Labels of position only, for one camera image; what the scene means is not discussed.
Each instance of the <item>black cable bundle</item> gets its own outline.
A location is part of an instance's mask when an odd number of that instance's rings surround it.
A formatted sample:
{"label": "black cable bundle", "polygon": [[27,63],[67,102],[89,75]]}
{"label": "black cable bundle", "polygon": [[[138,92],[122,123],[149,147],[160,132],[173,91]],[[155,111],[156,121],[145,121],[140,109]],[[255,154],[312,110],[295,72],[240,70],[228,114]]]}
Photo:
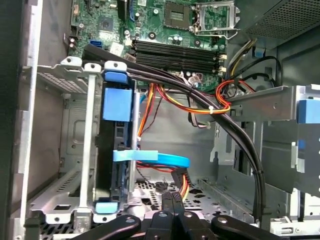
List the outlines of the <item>black cable bundle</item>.
{"label": "black cable bundle", "polygon": [[[196,101],[204,109],[208,109],[211,106],[215,109],[219,109],[219,107],[209,98],[207,98],[203,93],[196,90],[194,87],[185,84],[179,77],[173,76],[166,71],[127,61],[123,58],[106,52],[103,49],[95,46],[90,46],[90,44],[85,47],[84,52],[85,54],[83,59],[90,61],[113,60],[125,62],[128,66],[127,72],[134,80],[143,81],[146,83],[154,83],[161,86],[167,86],[171,89],[179,90],[187,97],[190,97],[191,99]],[[266,206],[266,186],[262,163],[260,161],[255,145],[247,135],[247,133],[241,127],[239,127],[238,124],[236,124],[227,114],[212,114],[211,116],[241,147],[248,158],[250,166],[253,170],[255,180],[253,216],[256,220],[261,221],[264,208]]]}
{"label": "black cable bundle", "polygon": [[[177,89],[185,93],[190,98],[194,99],[203,108],[209,108],[209,106],[213,106],[216,109],[219,108],[214,102],[208,99],[201,92],[191,86],[184,84],[181,81],[176,80],[174,77],[153,74],[133,68],[128,68],[127,71],[131,73],[132,78],[135,80],[165,85],[172,89]],[[266,206],[266,187],[263,167],[254,143],[247,135],[247,133],[241,127],[239,127],[228,115],[212,114],[211,116],[235,140],[235,142],[241,147],[241,149],[249,159],[249,163],[253,169],[255,179],[255,200],[253,216],[256,220],[261,221],[263,211]]]}

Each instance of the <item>metal side panel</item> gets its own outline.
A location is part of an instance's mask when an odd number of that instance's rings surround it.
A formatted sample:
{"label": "metal side panel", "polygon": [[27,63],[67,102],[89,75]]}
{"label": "metal side panel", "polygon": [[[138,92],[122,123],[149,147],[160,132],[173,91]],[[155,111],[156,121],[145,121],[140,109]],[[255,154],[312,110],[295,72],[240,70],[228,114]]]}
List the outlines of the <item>metal side panel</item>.
{"label": "metal side panel", "polygon": [[31,211],[45,214],[48,224],[68,224],[79,206],[79,197],[70,196],[80,186],[81,171],[75,168],[65,174],[31,203]]}
{"label": "metal side panel", "polygon": [[[98,120],[100,114],[100,98],[96,98],[94,106],[94,121],[92,127],[92,139],[97,135]],[[86,96],[82,94],[73,94],[65,100],[63,110],[63,124],[61,136],[61,164],[60,173],[67,173],[75,166],[82,163],[84,150],[86,118]],[[90,168],[95,165],[96,150],[94,142],[91,146]]]}

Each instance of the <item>perforated metal panel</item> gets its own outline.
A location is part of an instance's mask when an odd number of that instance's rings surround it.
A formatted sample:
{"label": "perforated metal panel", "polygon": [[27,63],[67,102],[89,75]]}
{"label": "perforated metal panel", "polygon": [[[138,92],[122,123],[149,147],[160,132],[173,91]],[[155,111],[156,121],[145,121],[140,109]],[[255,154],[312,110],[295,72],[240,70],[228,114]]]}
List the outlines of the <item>perforated metal panel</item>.
{"label": "perforated metal panel", "polygon": [[69,81],[64,78],[57,78],[51,73],[39,72],[38,75],[43,77],[45,80],[54,84],[56,87],[60,88],[66,93],[76,93],[76,94],[85,94],[86,92],[81,89],[74,81]]}
{"label": "perforated metal panel", "polygon": [[284,0],[282,2],[246,32],[288,40],[320,24],[320,0]]}

